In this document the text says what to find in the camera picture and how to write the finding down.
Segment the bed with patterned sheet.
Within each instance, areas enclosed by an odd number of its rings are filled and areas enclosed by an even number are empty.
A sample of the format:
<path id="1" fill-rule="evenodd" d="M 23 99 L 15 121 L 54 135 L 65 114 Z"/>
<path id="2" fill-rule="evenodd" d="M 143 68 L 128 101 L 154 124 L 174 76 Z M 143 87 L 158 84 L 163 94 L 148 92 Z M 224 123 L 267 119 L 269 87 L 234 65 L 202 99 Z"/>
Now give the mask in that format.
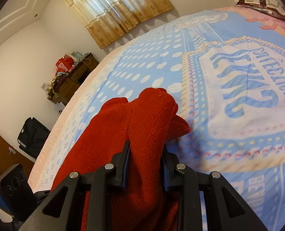
<path id="1" fill-rule="evenodd" d="M 90 120 L 111 98 L 164 88 L 191 132 L 169 148 L 219 171 L 269 230 L 285 224 L 285 21 L 244 7 L 164 24 L 107 55 L 67 104 L 29 176 L 47 190 Z"/>

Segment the colourful cloth on desk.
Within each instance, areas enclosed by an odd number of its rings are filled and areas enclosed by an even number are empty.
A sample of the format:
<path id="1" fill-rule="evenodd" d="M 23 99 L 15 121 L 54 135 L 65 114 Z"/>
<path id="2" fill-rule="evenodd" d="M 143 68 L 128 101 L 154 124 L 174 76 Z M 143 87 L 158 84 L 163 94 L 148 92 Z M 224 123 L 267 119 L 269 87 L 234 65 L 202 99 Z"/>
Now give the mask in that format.
<path id="1" fill-rule="evenodd" d="M 61 86 L 61 84 L 67 79 L 67 76 L 68 76 L 68 73 L 63 73 L 63 72 L 56 73 L 56 76 L 51 81 L 48 87 L 48 90 L 47 90 L 49 100 L 53 100 L 53 97 L 55 98 L 59 97 L 57 88 Z"/>

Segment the beige centre window curtain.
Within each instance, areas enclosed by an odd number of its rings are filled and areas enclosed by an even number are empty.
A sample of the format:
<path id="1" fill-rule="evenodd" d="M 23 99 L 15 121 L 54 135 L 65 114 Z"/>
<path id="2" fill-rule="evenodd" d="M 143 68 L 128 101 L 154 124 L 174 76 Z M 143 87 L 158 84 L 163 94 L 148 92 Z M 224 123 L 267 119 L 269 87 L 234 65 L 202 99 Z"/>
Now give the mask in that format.
<path id="1" fill-rule="evenodd" d="M 100 49 L 174 8 L 170 0 L 63 0 Z"/>

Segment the red gift bag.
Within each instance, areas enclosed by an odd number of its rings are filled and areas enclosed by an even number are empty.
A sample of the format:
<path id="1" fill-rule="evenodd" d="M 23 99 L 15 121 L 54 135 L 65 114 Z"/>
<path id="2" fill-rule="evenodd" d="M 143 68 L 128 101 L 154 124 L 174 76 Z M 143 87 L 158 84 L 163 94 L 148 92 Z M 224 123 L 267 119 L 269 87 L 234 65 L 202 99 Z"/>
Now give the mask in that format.
<path id="1" fill-rule="evenodd" d="M 61 58 L 56 62 L 57 72 L 69 73 L 73 69 L 74 60 L 71 57 Z"/>

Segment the brown wooden desk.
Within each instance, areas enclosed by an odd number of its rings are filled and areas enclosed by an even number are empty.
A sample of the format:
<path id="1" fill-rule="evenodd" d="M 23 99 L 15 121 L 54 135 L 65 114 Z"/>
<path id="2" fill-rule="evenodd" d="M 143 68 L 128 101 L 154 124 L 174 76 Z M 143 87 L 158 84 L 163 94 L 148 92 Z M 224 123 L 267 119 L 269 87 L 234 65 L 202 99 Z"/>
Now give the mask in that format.
<path id="1" fill-rule="evenodd" d="M 87 53 L 81 60 L 77 62 L 73 70 L 68 73 L 67 79 L 57 88 L 59 94 L 58 98 L 53 97 L 53 100 L 49 100 L 55 104 L 62 103 L 66 106 L 74 93 L 84 83 L 88 75 L 94 71 L 99 65 L 99 61 L 92 53 Z"/>

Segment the patterned pillow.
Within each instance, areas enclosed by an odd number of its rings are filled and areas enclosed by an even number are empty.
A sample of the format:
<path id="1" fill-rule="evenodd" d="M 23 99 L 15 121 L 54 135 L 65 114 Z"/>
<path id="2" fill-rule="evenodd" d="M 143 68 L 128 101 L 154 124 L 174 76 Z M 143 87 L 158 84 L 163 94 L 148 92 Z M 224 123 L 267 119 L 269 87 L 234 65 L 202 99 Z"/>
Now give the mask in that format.
<path id="1" fill-rule="evenodd" d="M 251 8 L 277 19 L 285 20 L 285 5 L 281 0 L 234 0 L 234 5 Z"/>

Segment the red knitted sweater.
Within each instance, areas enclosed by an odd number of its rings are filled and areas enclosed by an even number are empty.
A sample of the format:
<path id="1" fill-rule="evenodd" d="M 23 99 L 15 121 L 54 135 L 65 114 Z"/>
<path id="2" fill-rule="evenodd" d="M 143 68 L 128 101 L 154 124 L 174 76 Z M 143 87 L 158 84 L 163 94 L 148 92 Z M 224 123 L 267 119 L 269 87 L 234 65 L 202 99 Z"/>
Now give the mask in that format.
<path id="1" fill-rule="evenodd" d="M 128 183 L 124 193 L 112 197 L 112 229 L 175 230 L 178 201 L 164 196 L 160 159 L 166 142 L 191 130 L 177 111 L 177 103 L 162 88 L 144 89 L 133 101 L 106 101 L 66 156 L 53 187 L 73 171 L 96 171 L 129 141 Z"/>

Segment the white card on wall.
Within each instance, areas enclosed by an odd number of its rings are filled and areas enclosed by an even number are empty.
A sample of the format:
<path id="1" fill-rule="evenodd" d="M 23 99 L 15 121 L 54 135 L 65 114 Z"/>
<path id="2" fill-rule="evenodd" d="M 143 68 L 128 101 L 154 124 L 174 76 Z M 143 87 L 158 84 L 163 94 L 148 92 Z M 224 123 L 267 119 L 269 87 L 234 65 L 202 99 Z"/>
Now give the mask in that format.
<path id="1" fill-rule="evenodd" d="M 48 92 L 50 88 L 49 84 L 43 83 L 41 86 L 41 89 L 44 90 L 45 92 Z"/>

